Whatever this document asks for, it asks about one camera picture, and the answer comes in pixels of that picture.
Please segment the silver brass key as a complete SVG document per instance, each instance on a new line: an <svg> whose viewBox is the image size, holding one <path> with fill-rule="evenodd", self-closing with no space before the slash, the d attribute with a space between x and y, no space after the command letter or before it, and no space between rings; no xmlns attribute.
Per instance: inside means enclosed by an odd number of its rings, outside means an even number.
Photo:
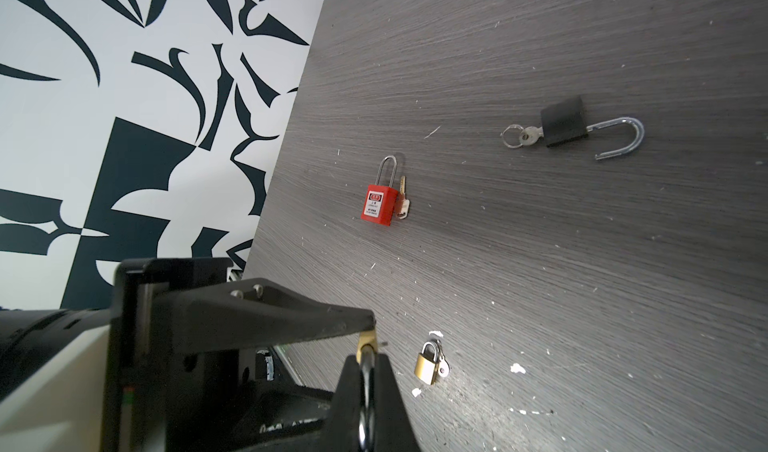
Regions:
<svg viewBox="0 0 768 452"><path fill-rule="evenodd" d="M399 220L404 220L409 213L410 200L406 194L406 176L400 177L399 195L395 208L395 216Z"/></svg>

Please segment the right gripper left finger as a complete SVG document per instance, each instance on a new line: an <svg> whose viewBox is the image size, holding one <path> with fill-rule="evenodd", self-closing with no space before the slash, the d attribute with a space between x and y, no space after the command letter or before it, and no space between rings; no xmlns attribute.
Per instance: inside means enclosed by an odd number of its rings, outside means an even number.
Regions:
<svg viewBox="0 0 768 452"><path fill-rule="evenodd" d="M320 437L321 451L359 451L362 374L355 355L345 362Z"/></svg>

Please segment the red padlock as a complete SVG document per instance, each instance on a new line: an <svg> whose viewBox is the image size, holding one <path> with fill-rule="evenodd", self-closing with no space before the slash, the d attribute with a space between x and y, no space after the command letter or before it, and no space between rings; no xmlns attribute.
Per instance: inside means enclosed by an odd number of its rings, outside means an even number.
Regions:
<svg viewBox="0 0 768 452"><path fill-rule="evenodd" d="M380 184L385 164L391 161L392 168L389 182L386 185ZM360 218L363 221L390 226L394 216L396 201L399 191L393 187L395 174L397 171L397 158L395 155L385 156L378 167L376 180L368 185L364 206Z"/></svg>

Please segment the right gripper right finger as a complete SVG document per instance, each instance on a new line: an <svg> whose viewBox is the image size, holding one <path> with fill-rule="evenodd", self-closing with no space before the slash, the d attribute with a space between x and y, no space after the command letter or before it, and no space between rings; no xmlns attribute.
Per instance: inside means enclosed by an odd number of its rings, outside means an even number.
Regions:
<svg viewBox="0 0 768 452"><path fill-rule="evenodd" d="M380 353L367 355L367 450L420 450L389 357Z"/></svg>

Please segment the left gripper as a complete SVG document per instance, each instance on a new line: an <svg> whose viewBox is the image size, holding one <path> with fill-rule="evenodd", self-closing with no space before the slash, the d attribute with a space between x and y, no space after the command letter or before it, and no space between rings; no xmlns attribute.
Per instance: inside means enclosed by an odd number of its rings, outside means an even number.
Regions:
<svg viewBox="0 0 768 452"><path fill-rule="evenodd" d="M248 382L256 347L372 330L369 309L318 302L275 282L228 279L229 258L121 262L109 308L103 451L190 451ZM308 451L333 393L249 385L227 419L229 451Z"/></svg>

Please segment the large brass padlock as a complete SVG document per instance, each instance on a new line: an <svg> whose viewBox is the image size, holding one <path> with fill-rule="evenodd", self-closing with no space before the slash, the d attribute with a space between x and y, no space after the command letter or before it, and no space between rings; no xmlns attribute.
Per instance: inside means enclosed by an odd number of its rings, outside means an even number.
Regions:
<svg viewBox="0 0 768 452"><path fill-rule="evenodd" d="M366 352L372 352L376 354L379 349L379 341L377 337L376 329L370 329L366 331L361 331L359 333L358 337L358 343L357 343L357 350L356 350L356 360L357 363L360 364L362 361L362 356Z"/></svg>

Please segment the small brass padlock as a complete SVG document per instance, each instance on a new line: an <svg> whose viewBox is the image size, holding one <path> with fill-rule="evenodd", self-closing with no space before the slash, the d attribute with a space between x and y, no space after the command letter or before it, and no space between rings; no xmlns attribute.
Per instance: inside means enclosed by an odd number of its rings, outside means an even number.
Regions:
<svg viewBox="0 0 768 452"><path fill-rule="evenodd" d="M422 345L416 358L414 374L426 385L434 385L439 378L446 378L450 374L450 365L439 339L429 339Z"/></svg>

